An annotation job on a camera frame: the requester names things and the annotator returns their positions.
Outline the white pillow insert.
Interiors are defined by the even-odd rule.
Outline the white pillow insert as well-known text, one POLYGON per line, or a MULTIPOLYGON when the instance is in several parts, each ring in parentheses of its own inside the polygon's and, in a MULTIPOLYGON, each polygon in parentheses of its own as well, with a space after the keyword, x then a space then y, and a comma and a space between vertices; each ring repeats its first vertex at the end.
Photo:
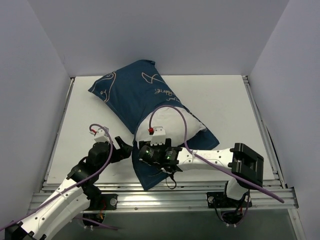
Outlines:
MULTIPOLYGON (((207 128, 195 116, 188 113, 186 109, 178 107, 187 124, 187 139, 195 137, 198 133, 204 133, 207 128)), ((166 137, 171 139, 173 146, 181 145, 184 142, 185 126, 182 116, 171 107, 163 107, 149 114, 138 126, 135 133, 135 141, 149 141, 152 136, 149 134, 149 121, 152 127, 163 127, 166 137)))

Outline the blue fish-print pillowcase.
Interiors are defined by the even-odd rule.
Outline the blue fish-print pillowcase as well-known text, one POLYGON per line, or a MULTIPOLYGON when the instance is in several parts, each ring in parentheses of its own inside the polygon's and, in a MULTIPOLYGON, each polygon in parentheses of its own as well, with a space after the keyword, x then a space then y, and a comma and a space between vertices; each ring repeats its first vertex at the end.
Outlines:
POLYGON ((132 164, 145 191, 153 188, 167 177, 165 173, 161 173, 154 166, 149 166, 138 159, 139 142, 135 140, 135 134, 140 123, 149 114, 154 115, 157 110, 169 107, 182 116, 184 142, 178 146, 187 143, 191 149, 212 150, 220 144, 216 136, 206 126, 205 132, 197 133, 191 139, 187 139, 187 123, 178 107, 184 108, 196 119, 198 118, 167 85, 152 60, 138 60, 108 73, 97 79, 88 92, 102 100, 134 135, 132 164))

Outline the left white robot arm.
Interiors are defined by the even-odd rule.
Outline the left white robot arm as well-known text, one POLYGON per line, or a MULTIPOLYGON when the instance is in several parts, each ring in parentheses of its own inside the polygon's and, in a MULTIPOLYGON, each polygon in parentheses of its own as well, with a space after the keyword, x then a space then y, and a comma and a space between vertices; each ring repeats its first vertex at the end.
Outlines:
POLYGON ((96 142, 75 165, 59 187, 37 209, 4 229, 6 240, 49 240, 84 210, 98 209, 103 202, 95 186, 100 173, 110 164, 131 156, 132 146, 119 136, 119 148, 108 141, 96 142))

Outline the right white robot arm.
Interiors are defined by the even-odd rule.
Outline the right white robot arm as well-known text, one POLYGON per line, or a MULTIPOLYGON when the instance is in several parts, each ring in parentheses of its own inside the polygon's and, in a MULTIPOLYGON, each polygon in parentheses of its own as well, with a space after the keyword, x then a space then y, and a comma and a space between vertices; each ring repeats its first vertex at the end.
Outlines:
POLYGON ((243 143, 221 150, 172 147, 169 138, 161 145, 143 141, 141 144, 138 159, 171 177, 192 170, 221 171, 231 176, 222 193, 227 206, 234 206, 249 190, 263 186, 264 158, 243 143))

